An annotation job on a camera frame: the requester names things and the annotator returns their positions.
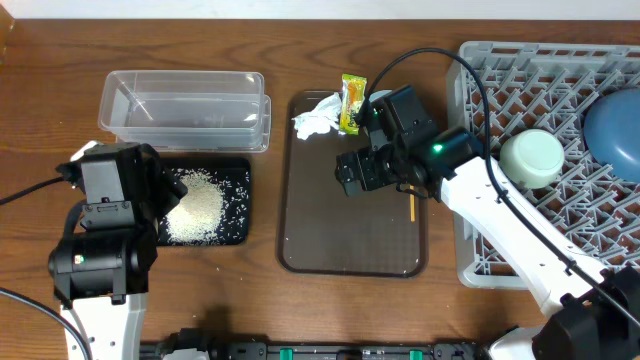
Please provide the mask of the wooden chopstick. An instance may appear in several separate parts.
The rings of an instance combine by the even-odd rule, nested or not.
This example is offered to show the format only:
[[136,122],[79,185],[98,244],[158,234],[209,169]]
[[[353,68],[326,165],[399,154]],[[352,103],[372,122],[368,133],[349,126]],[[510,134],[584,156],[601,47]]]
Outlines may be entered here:
[[[414,186],[410,185],[409,190],[413,191]],[[409,195],[409,203],[410,203],[410,221],[414,223],[416,221],[416,198],[413,193]]]

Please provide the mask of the yellow snack wrapper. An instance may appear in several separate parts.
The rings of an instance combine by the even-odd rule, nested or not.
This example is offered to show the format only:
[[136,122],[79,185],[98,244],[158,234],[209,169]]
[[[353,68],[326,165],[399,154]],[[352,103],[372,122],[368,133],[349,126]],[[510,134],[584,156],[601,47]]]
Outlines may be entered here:
[[365,77],[342,75],[342,105],[339,129],[347,135],[357,135],[357,117],[365,100],[367,79]]

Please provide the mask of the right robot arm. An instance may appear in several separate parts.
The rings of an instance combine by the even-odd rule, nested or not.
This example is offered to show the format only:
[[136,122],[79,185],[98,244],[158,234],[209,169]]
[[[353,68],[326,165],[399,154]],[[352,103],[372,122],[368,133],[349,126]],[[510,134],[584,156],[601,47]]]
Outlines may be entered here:
[[610,271],[564,237],[464,128],[436,133],[426,121],[392,127],[380,145],[337,156],[345,193],[395,185],[434,198],[463,217],[511,266],[546,322],[515,328],[488,345],[487,359],[635,359],[639,274]]

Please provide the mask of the mint green bowl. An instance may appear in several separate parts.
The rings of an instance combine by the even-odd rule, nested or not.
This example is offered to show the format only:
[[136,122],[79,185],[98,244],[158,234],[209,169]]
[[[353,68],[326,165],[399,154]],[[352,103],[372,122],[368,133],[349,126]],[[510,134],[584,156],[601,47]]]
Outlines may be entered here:
[[502,145],[499,166],[518,187],[539,189],[556,179],[564,160],[564,149],[553,134],[530,129]]

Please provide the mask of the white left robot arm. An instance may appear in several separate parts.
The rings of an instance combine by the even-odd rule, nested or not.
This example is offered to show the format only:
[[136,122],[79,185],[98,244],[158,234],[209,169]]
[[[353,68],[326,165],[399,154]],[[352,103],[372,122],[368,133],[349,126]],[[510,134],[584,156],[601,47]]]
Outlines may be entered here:
[[148,144],[88,143],[57,166],[85,198],[48,260],[72,359],[137,359],[159,223],[187,188]]

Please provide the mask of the dark blue plate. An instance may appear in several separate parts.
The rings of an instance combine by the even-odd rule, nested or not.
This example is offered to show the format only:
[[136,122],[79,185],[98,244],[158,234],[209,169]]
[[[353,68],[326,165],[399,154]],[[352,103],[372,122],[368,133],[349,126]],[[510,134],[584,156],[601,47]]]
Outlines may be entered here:
[[639,89],[613,92],[586,113],[583,135],[592,157],[612,174],[639,182]]

